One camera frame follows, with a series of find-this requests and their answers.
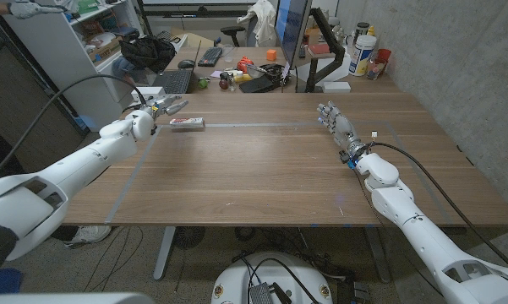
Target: sneaker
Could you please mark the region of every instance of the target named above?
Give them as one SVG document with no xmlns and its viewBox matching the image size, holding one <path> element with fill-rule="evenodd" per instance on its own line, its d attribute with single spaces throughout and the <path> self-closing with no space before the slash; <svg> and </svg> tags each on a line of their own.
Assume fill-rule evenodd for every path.
<svg viewBox="0 0 508 304">
<path fill-rule="evenodd" d="M 83 246 L 84 244 L 91 244 L 101 242 L 111 232 L 111 226 L 80 226 L 71 241 L 64 241 L 66 248 L 75 249 Z"/>
</svg>

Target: computer mouse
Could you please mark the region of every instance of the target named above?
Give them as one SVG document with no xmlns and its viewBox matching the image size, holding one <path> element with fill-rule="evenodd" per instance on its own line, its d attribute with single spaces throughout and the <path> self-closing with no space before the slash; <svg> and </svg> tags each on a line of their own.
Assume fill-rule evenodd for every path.
<svg viewBox="0 0 508 304">
<path fill-rule="evenodd" d="M 184 59 L 178 63 L 178 68 L 193 68 L 195 67 L 195 61 L 190 59 Z"/>
</svg>

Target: black bag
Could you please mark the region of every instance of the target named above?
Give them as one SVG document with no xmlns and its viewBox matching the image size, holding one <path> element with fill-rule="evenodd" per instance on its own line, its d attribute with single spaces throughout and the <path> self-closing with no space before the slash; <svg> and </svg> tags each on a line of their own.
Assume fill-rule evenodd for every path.
<svg viewBox="0 0 508 304">
<path fill-rule="evenodd" d="M 139 38 L 134 43 L 120 41 L 124 58 L 136 68 L 149 68 L 154 73 L 163 71 L 177 54 L 169 41 L 154 36 Z"/>
</svg>

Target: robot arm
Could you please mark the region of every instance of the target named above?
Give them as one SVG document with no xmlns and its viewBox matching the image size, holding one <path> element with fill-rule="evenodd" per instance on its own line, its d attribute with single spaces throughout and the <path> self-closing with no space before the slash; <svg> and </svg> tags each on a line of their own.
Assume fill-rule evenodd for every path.
<svg viewBox="0 0 508 304">
<path fill-rule="evenodd" d="M 332 102 L 319 105 L 320 121 L 344 150 L 341 160 L 361 175 L 376 210 L 400 228 L 433 275 L 448 303 L 508 303 L 508 268 L 463 252 L 414 203 L 398 170 L 361 143 Z"/>
<path fill-rule="evenodd" d="M 180 96 L 148 100 L 123 120 L 100 130 L 101 138 L 42 171 L 0 178 L 0 265 L 45 241 L 62 223 L 72 197 L 107 167 L 137 153 L 161 114 L 172 115 L 188 104 Z"/>
</svg>

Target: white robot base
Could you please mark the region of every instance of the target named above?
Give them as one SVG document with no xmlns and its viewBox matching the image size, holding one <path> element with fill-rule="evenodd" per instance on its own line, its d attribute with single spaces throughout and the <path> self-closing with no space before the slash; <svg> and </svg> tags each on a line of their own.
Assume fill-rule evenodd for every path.
<svg viewBox="0 0 508 304">
<path fill-rule="evenodd" d="M 307 264 L 300 258 L 283 252 L 259 252 L 251 254 L 245 259 L 255 269 L 261 261 L 267 258 L 275 258 L 284 263 L 304 284 L 306 289 L 319 303 L 332 304 L 329 285 L 323 275 L 314 267 Z M 248 302 L 248 284 L 253 270 L 243 260 L 231 264 L 224 270 L 214 284 L 210 303 L 234 303 L 245 304 Z M 255 272 L 261 283 L 278 286 L 292 300 L 292 303 L 311 303 L 309 296 L 293 277 L 276 261 L 266 261 L 259 266 Z M 258 285 L 257 277 L 252 278 L 252 284 Z M 270 293 L 272 303 L 280 303 L 276 293 Z"/>
</svg>

